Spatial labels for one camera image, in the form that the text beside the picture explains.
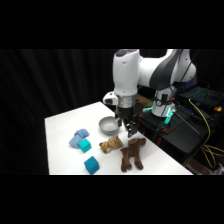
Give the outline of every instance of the teal block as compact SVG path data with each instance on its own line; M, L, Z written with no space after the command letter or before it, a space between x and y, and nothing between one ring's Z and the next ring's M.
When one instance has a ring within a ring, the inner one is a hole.
M90 175L93 175L97 170L100 169L99 163L94 157L91 157L84 164Z
M81 142L79 142L79 147L84 153L88 152L92 148L90 142L87 139L83 139Z

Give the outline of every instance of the green light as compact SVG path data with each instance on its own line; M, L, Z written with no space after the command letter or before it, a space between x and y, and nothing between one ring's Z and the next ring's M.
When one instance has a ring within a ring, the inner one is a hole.
M150 111L150 110L152 110L153 107L154 107L154 105L155 105L155 101L153 102L152 107L150 107L150 108L146 108L146 109L144 109L143 111Z
M167 118L165 120L165 124L169 124L171 117L173 116L173 111L171 110L171 107L169 108L167 112Z
M167 117L165 120L165 124L169 124L171 117Z

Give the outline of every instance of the electronic device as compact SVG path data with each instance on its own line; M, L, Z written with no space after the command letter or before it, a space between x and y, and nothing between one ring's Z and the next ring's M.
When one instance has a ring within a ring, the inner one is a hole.
M208 107L216 107L224 100L224 94L209 89L196 87L185 94L181 94L185 99L191 99L193 102L206 105Z

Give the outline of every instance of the white table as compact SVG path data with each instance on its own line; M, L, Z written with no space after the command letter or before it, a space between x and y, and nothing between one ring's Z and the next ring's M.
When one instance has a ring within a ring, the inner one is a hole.
M107 116L114 116L114 113L99 102L45 119L50 175L89 175L84 162L92 156L100 165L100 170L95 175L192 175L148 139L140 154L144 170L138 170L134 165L134 158L131 158L133 170L123 173L120 149L104 154L99 147L99 143L110 138L99 128L99 121ZM90 133L87 139L92 149L86 154L69 145L75 132L80 129L86 129ZM121 127L118 135L124 146L127 146L130 139L124 127ZM138 133L132 138L144 136Z

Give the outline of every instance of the brown plush toy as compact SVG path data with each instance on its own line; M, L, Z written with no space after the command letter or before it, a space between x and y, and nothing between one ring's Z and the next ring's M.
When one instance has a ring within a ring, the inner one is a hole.
M108 149L119 149L123 146L124 145L118 136L110 138L107 142L100 143L100 147L104 153L106 153Z
M143 170L144 167L140 158L140 146L144 146L146 144L146 139L132 139L128 142L129 147L121 149L123 154L121 170L122 172L127 172L132 168L132 165L129 161L130 157L135 157L135 165L139 170Z

